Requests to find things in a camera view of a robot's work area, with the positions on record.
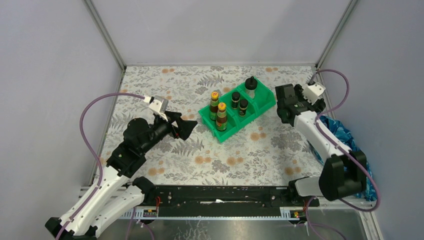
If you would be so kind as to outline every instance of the white wall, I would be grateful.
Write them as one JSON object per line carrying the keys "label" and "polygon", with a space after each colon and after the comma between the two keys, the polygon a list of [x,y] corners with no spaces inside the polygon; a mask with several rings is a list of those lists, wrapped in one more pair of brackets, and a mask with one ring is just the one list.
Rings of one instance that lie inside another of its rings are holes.
{"label": "white wall", "polygon": [[[1,1],[0,42],[0,239],[53,239],[44,224],[77,201],[93,166],[80,114],[116,91],[120,69],[81,0]],[[88,113],[95,149],[111,104]]]}
{"label": "white wall", "polygon": [[[422,239],[424,1],[362,0],[323,68],[351,83],[335,112],[367,155],[382,193],[385,240]],[[333,105],[344,81],[323,75]]]}
{"label": "white wall", "polygon": [[349,0],[94,0],[128,65],[315,63]]}

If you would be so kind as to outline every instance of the gray leaf pattern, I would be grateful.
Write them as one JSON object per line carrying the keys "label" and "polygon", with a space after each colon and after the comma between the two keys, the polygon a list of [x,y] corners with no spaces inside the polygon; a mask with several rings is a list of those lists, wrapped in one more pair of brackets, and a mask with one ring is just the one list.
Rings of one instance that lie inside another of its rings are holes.
{"label": "gray leaf pattern", "polygon": [[[160,96],[169,100],[168,111],[196,120],[186,141],[165,137],[147,154],[133,176],[146,176],[155,184],[282,186],[305,176],[319,176],[322,165],[306,138],[282,124],[276,109],[266,111],[224,143],[202,124],[198,111],[208,106],[211,92],[222,96],[256,76],[274,92],[275,86],[305,85],[312,75],[308,66],[129,66],[120,92]],[[101,151],[103,164],[122,142],[131,119],[153,123],[153,113],[135,97],[119,96]]]}

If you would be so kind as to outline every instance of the yellow bottle cap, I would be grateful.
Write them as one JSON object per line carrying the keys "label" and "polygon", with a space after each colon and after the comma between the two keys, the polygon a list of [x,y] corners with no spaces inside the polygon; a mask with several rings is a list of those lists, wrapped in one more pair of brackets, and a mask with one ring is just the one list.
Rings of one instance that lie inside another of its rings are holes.
{"label": "yellow bottle cap", "polygon": [[223,102],[220,102],[219,104],[218,104],[218,109],[219,110],[225,110],[225,108],[227,107],[227,105],[225,104],[225,103],[223,103]]}
{"label": "yellow bottle cap", "polygon": [[214,91],[214,92],[212,92],[211,94],[210,94],[210,97],[212,98],[212,99],[218,99],[218,97],[220,96],[220,94],[218,93],[218,92],[216,92],[216,91]]}

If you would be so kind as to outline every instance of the white bracket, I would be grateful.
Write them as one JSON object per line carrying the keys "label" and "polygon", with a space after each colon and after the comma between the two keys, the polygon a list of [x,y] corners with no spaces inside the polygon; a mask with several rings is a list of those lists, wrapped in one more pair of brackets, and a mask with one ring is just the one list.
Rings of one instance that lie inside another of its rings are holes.
{"label": "white bracket", "polygon": [[306,86],[302,94],[303,94],[303,97],[310,104],[314,104],[318,99],[320,99],[320,96],[324,93],[325,90],[326,90],[325,86],[323,86],[319,82],[316,82],[314,85]]}
{"label": "white bracket", "polygon": [[168,117],[165,115],[165,110],[168,106],[168,100],[160,97],[150,97],[150,96],[144,96],[145,103],[150,103],[148,108],[153,111],[154,114],[159,115],[163,120],[168,122]]}

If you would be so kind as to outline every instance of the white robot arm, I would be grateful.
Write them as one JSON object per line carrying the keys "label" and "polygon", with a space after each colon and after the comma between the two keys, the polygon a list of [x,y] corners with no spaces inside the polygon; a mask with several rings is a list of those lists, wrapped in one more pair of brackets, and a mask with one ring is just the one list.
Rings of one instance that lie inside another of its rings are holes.
{"label": "white robot arm", "polygon": [[138,177],[122,195],[106,204],[112,194],[146,162],[145,154],[154,145],[166,135],[185,141],[197,122],[182,120],[179,112],[166,111],[168,100],[162,97],[145,96],[144,102],[149,103],[149,109],[153,111],[154,123],[149,125],[143,118],[135,118],[128,123],[123,132],[123,142],[102,168],[100,185],[93,184],[68,212],[60,218],[51,217],[45,224],[55,238],[95,240],[128,209],[153,200],[155,185],[145,177]]}
{"label": "white robot arm", "polygon": [[367,159],[362,151],[352,152],[352,149],[339,141],[321,121],[317,124],[335,143],[335,147],[315,125],[317,113],[326,106],[323,99],[319,99],[325,87],[319,83],[309,84],[305,90],[302,86],[292,84],[277,86],[277,114],[281,122],[291,124],[302,133],[319,153],[324,161],[324,168],[320,176],[304,177],[290,181],[288,188],[291,198],[307,196],[323,196],[329,201],[360,193],[366,188],[365,174],[345,156],[337,147],[350,153],[362,166],[366,166]]}

